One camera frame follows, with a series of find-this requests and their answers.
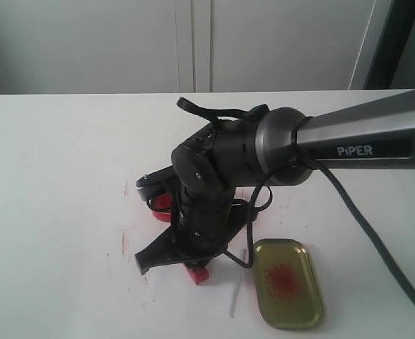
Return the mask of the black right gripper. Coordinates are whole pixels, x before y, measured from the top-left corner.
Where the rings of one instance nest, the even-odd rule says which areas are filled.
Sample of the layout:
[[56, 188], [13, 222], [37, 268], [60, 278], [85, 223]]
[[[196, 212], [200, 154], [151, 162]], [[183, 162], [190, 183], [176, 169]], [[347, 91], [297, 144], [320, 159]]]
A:
[[170, 227], [134, 254], [140, 274], [179, 263], [203, 268], [221, 254], [244, 266], [245, 262], [228, 250], [245, 225], [245, 201], [235, 198], [235, 190], [233, 186], [215, 198], [183, 186], [173, 191]]

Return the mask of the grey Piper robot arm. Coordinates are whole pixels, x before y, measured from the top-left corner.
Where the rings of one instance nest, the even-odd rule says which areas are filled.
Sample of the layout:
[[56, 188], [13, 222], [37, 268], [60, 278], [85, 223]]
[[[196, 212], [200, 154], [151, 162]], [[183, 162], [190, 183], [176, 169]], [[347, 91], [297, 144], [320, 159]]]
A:
[[141, 273], [185, 263], [201, 268], [223, 254], [258, 208], [235, 197], [240, 187], [294, 186], [324, 165], [415, 169], [415, 90], [308, 117], [290, 107], [207, 109], [177, 106], [206, 120], [171, 154], [171, 166], [140, 178], [151, 206], [169, 194], [170, 226], [135, 256]]

